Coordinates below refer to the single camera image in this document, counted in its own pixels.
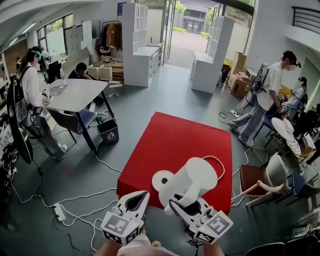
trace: ceiling light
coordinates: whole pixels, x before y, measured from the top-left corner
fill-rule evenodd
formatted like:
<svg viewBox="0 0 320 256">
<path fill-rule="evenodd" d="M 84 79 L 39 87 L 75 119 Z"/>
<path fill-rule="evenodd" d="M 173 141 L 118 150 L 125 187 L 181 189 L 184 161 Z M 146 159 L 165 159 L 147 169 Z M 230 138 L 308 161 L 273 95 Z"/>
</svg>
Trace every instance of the ceiling light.
<svg viewBox="0 0 320 256">
<path fill-rule="evenodd" d="M 9 46 L 13 45 L 18 40 L 18 37 L 12 40 L 12 42 L 9 44 Z"/>
<path fill-rule="evenodd" d="M 26 33 L 29 29 L 31 29 L 34 25 L 36 25 L 37 23 L 32 23 L 30 26 L 28 26 L 21 34 Z"/>
</svg>

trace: power strip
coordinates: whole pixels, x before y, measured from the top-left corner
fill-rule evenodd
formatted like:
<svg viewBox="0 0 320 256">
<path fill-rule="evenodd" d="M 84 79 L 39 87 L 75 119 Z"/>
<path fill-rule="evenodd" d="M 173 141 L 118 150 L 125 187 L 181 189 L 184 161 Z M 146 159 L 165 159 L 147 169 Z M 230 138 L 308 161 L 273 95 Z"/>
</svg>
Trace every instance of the power strip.
<svg viewBox="0 0 320 256">
<path fill-rule="evenodd" d="M 231 113 L 235 118 L 239 118 L 239 117 L 240 117 L 234 110 L 230 110 L 230 113 Z"/>
<path fill-rule="evenodd" d="M 60 222 L 62 222 L 66 219 L 66 216 L 65 216 L 64 212 L 62 211 L 60 204 L 55 203 L 53 205 L 53 209 L 55 211 L 55 214 L 58 216 L 58 220 Z"/>
</svg>

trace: round table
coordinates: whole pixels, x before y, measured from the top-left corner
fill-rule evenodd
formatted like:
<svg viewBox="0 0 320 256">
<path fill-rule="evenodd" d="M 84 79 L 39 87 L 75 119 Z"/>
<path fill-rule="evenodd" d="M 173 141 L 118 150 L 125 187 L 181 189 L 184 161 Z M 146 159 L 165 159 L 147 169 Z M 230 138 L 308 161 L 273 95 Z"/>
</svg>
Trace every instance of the round table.
<svg viewBox="0 0 320 256">
<path fill-rule="evenodd" d="M 273 117 L 271 119 L 271 123 L 274 127 L 274 129 L 276 130 L 276 132 L 285 140 L 290 141 L 290 142 L 294 142 L 295 141 L 295 137 L 292 133 L 287 132 L 286 130 L 286 126 L 284 124 L 284 122 L 276 117 Z"/>
</svg>

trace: red table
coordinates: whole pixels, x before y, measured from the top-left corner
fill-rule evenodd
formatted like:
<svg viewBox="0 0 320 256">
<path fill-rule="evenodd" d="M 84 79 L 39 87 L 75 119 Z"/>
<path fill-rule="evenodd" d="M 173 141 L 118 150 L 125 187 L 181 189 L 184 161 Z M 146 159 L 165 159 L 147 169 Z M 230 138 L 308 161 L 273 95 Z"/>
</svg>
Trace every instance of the red table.
<svg viewBox="0 0 320 256">
<path fill-rule="evenodd" d="M 225 174 L 217 186 L 203 198 L 217 211 L 228 213 L 232 193 L 232 149 L 230 133 L 176 116 L 156 112 L 136 145 L 118 179 L 119 197 L 135 191 L 150 192 L 149 204 L 163 208 L 152 177 L 160 170 L 176 173 L 192 157 L 215 156 L 224 165 Z M 223 173 L 219 162 L 207 161 L 217 176 Z"/>
</svg>

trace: bottle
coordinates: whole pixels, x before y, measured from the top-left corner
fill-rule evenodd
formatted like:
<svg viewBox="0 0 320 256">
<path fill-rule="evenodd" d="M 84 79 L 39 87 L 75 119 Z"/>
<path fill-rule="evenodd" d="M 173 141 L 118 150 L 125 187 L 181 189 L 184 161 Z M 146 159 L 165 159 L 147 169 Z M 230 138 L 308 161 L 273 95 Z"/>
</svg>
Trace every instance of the bottle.
<svg viewBox="0 0 320 256">
<path fill-rule="evenodd" d="M 63 84 L 64 86 L 66 86 L 66 85 L 67 85 L 67 81 L 66 81 L 66 78 L 65 78 L 65 73 L 64 73 L 64 71 L 62 70 L 62 68 L 60 68 L 60 77 L 61 77 L 61 80 L 62 80 L 62 84 Z"/>
</svg>

